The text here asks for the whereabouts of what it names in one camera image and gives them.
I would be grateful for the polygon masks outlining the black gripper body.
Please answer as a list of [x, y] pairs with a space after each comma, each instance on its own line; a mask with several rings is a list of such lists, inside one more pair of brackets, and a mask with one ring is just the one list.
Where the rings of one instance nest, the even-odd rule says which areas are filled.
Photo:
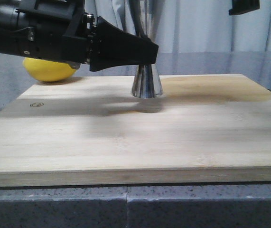
[[18, 27], [29, 27], [19, 48], [27, 57], [69, 64], [89, 62], [94, 15], [83, 0], [22, 0]]
[[259, 0], [231, 0], [232, 8], [228, 10], [230, 16], [242, 15], [260, 8]]

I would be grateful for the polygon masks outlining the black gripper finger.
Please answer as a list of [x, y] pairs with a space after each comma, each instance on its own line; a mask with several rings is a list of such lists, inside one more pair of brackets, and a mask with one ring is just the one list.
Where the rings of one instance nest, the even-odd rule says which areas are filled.
[[116, 66], [154, 64], [159, 48], [150, 39], [126, 33], [101, 16], [97, 18], [91, 41], [90, 71]]

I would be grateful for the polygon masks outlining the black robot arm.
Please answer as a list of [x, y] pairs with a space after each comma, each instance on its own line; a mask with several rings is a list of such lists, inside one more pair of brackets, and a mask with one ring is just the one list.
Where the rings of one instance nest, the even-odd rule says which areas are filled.
[[156, 62], [158, 45], [86, 13], [82, 0], [0, 0], [0, 53], [93, 72]]

